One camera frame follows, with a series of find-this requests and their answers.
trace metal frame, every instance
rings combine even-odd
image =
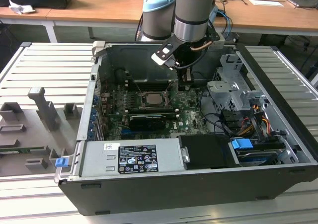
[[[90,21],[64,21],[64,20],[38,20],[38,19],[7,19],[1,18],[5,24],[29,24],[43,25],[47,31],[51,43],[57,43],[54,26],[81,26],[88,27],[89,37],[93,37],[90,27],[104,28],[137,28],[137,23],[116,23],[116,22],[90,22]],[[222,27],[216,27],[215,30],[220,32]],[[318,36],[318,31],[301,31],[301,30],[277,30],[277,29],[254,29],[254,28],[233,28],[232,32],[236,33],[254,33],[254,34],[282,34],[282,35],[304,35]]]

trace red wire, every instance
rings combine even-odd
[[[242,127],[243,127],[243,124],[244,124],[244,121],[246,121],[246,120],[249,120],[250,118],[244,118],[244,120],[242,121]]]

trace table leg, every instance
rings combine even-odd
[[[42,25],[45,26],[46,32],[48,33],[51,43],[57,43],[56,35],[54,32],[54,23],[53,21],[43,21]]]
[[[95,38],[94,33],[93,33],[93,28],[92,27],[87,27],[87,28],[88,28],[89,37],[91,39]]]

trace blue cable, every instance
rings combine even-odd
[[[228,34],[227,34],[227,37],[228,37],[228,35],[229,35],[229,33],[230,33],[230,21],[229,21],[229,18],[224,14],[224,13],[222,13],[222,12],[220,12],[220,11],[218,11],[218,13],[220,13],[226,20],[227,20],[227,22],[228,22]]]

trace white sticker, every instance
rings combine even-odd
[[[105,143],[104,150],[118,150],[120,143]]]
[[[19,153],[19,151],[3,151],[3,152],[0,152],[0,154],[14,154],[14,153]]]

